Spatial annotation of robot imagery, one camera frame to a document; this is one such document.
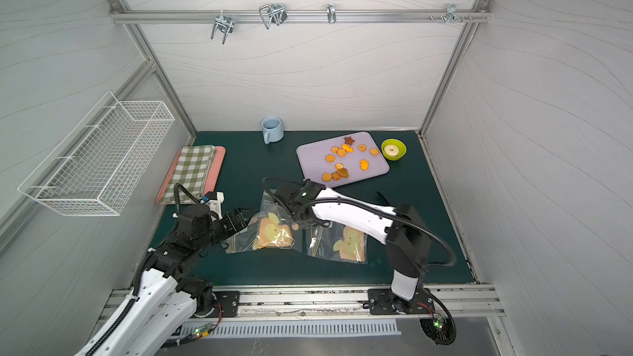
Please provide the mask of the lavender plastic tray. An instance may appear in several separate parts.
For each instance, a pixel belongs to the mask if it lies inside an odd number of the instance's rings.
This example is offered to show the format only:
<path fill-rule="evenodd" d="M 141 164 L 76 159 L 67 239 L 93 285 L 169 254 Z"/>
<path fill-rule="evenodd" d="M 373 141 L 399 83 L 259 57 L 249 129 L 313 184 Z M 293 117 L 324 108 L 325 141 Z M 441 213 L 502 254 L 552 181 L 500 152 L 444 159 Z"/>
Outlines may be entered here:
<path fill-rule="evenodd" d="M 352 153 L 347 153 L 344 157 L 340 157 L 337 153 L 333 153 L 331 148 L 337 146 L 339 149 L 342 149 L 341 145 L 345 143 L 345 137 L 351 137 L 354 139 L 354 144 L 351 146 L 354 148 L 354 151 Z M 358 146 L 361 144 L 366 145 L 367 150 L 365 152 L 358 150 Z M 377 148 L 380 151 L 380 154 L 373 156 L 369 152 L 372 148 Z M 378 144 L 368 132 L 350 133 L 343 136 L 304 144 L 296 149 L 296 153 L 304 178 L 325 184 L 330 188 L 345 186 L 386 175 L 390 170 L 390 166 L 384 156 L 382 156 Z M 325 157 L 328 154 L 333 155 L 336 161 L 333 163 L 327 162 Z M 361 160 L 367 160 L 369 162 L 369 169 L 367 169 L 367 171 L 363 171 L 360 168 L 359 162 Z M 332 174 L 337 171 L 335 167 L 336 163 L 342 163 L 349 171 L 349 176 L 347 178 L 341 177 L 339 181 L 334 181 L 333 179 L 328 182 L 323 181 L 321 177 L 324 173 Z"/>

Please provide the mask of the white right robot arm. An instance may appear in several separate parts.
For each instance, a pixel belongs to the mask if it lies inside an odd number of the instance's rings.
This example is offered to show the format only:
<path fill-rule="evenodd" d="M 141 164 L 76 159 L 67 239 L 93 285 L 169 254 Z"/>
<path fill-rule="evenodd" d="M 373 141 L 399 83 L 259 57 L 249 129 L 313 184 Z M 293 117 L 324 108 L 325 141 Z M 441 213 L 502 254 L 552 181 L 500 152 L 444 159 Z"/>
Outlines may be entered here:
<path fill-rule="evenodd" d="M 457 263 L 453 248 L 428 229 L 410 204 L 370 204 L 308 179 L 298 182 L 270 176 L 262 179 L 262 186 L 301 229 L 339 223 L 385 247 L 393 275 L 385 295 L 369 298 L 369 306 L 377 308 L 378 313 L 416 313 L 425 299 L 433 298 L 424 289 L 428 269 Z"/>

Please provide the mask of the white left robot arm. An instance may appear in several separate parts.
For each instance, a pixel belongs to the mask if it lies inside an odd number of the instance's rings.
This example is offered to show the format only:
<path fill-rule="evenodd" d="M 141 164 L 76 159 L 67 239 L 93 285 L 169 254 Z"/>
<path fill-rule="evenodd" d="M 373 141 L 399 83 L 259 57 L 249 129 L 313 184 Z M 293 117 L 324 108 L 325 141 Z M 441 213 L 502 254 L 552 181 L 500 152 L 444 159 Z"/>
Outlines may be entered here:
<path fill-rule="evenodd" d="M 207 249 L 246 229 L 255 212 L 222 213 L 224 199 L 217 192 L 197 198 L 181 184 L 173 191 L 173 229 L 148 249 L 125 300 L 79 354 L 152 355 L 165 344 L 180 345 L 171 336 L 190 317 L 222 316 L 214 285 L 191 270 Z"/>

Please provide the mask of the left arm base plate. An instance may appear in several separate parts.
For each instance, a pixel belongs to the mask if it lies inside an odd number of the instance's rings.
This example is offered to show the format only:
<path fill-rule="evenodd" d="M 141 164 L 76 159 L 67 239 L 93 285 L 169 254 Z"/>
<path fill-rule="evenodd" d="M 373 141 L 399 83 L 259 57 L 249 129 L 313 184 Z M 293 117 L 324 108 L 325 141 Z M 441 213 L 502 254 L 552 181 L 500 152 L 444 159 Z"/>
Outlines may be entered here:
<path fill-rule="evenodd" d="M 199 319 L 235 317 L 240 296 L 239 291 L 207 290 L 202 293 L 193 293 L 191 298 L 195 300 L 196 305 L 193 317 Z"/>

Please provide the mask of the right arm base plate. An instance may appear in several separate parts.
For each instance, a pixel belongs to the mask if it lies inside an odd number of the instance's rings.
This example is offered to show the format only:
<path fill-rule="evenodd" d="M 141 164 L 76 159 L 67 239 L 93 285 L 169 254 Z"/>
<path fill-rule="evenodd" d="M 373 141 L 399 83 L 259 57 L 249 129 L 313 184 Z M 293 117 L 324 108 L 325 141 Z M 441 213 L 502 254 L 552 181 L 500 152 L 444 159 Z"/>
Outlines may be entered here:
<path fill-rule="evenodd" d="M 388 288 L 371 288 L 368 290 L 368 300 L 363 303 L 373 316 L 383 315 L 433 315 L 434 300 L 427 289 L 417 288 L 412 300 L 405 300 L 396 296 Z"/>

